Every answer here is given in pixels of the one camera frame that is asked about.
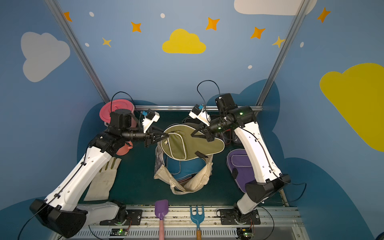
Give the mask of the black red paddle case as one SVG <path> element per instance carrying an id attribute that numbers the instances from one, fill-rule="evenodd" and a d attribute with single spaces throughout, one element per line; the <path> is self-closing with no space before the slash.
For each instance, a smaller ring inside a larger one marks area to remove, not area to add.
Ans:
<path id="1" fill-rule="evenodd" d="M 222 133 L 218 133 L 218 138 L 220 138 L 225 143 L 225 145 L 230 145 L 235 142 L 235 137 L 233 136 L 231 129 Z"/>

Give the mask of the purple paddle case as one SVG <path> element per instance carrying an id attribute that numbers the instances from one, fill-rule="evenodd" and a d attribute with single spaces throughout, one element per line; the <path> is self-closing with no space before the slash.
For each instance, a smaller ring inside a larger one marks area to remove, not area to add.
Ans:
<path id="1" fill-rule="evenodd" d="M 251 161 L 244 149 L 235 149 L 227 155 L 227 166 L 239 189 L 246 193 L 246 184 L 255 180 Z"/>

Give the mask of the black white-piped paddle case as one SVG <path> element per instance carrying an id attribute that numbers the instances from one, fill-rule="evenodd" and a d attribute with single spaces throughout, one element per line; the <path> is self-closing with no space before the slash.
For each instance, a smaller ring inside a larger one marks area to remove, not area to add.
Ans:
<path id="1" fill-rule="evenodd" d="M 182 124 L 187 124 L 187 123 L 199 124 L 199 120 L 198 119 L 193 119 L 191 117 L 187 117 L 187 118 L 182 120 Z"/>

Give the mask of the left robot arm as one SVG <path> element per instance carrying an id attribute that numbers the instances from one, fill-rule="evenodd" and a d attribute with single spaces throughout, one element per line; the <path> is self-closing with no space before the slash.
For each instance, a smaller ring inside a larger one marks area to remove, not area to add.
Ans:
<path id="1" fill-rule="evenodd" d="M 132 121 L 138 119 L 130 110 L 110 113 L 107 129 L 89 142 L 84 156 L 63 182 L 44 200 L 36 199 L 30 205 L 33 216 L 43 226 L 69 239 L 83 226 L 103 221 L 123 224 L 127 220 L 126 206 L 116 201 L 88 207 L 80 207 L 78 202 L 97 173 L 126 142 L 144 142 L 148 147 L 168 137 L 152 125 L 159 120 L 159 113 L 149 109 L 142 115 L 141 127 L 133 128 Z"/>

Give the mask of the cream canvas tote bag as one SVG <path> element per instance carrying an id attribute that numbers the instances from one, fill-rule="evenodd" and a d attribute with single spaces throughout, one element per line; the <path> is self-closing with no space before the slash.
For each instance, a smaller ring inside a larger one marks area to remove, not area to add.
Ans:
<path id="1" fill-rule="evenodd" d="M 178 161 L 166 155 L 160 146 L 156 147 L 154 178 L 170 185 L 175 195 L 186 195 L 201 190 L 209 182 L 212 167 L 213 155 L 203 159 Z"/>

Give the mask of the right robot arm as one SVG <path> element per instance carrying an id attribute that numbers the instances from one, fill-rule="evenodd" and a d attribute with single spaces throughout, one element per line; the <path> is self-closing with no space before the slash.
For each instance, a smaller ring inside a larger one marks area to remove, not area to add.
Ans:
<path id="1" fill-rule="evenodd" d="M 265 201 L 286 185 L 291 183 L 288 174 L 283 174 L 272 159 L 260 132 L 256 114 L 250 106 L 239 107 L 231 94 L 216 98 L 219 117 L 211 119 L 204 105 L 195 105 L 189 115 L 201 121 L 197 132 L 208 142 L 215 134 L 232 130 L 241 141 L 253 168 L 254 180 L 246 183 L 246 192 L 236 203 L 241 215 L 252 212 L 258 204 Z"/>

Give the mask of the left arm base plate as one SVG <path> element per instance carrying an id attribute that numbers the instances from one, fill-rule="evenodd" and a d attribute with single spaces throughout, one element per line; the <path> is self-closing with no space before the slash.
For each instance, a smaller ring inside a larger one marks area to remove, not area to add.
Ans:
<path id="1" fill-rule="evenodd" d="M 112 220 L 101 221 L 101 226 L 138 226 L 141 223 L 143 211 L 140 209 L 125 209 L 118 212 Z"/>

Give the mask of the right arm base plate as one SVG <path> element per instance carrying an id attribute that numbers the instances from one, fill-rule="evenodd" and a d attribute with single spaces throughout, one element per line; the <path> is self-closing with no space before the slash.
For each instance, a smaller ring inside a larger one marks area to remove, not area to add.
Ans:
<path id="1" fill-rule="evenodd" d="M 242 214 L 238 209 L 219 209 L 217 215 L 222 225 L 260 225 L 259 212 L 253 210 L 248 214 Z"/>

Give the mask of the olive green paddle case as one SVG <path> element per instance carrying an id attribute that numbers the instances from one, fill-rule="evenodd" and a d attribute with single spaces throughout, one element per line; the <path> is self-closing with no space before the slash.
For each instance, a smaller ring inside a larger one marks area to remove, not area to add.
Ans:
<path id="1" fill-rule="evenodd" d="M 192 137 L 191 134 L 197 126 L 196 124 L 177 124 L 168 127 L 165 130 L 168 137 L 160 141 L 163 152 L 174 160 L 190 161 L 196 158 L 206 159 L 224 150 L 225 143 L 219 138 L 208 142 L 201 132 L 197 132 Z"/>

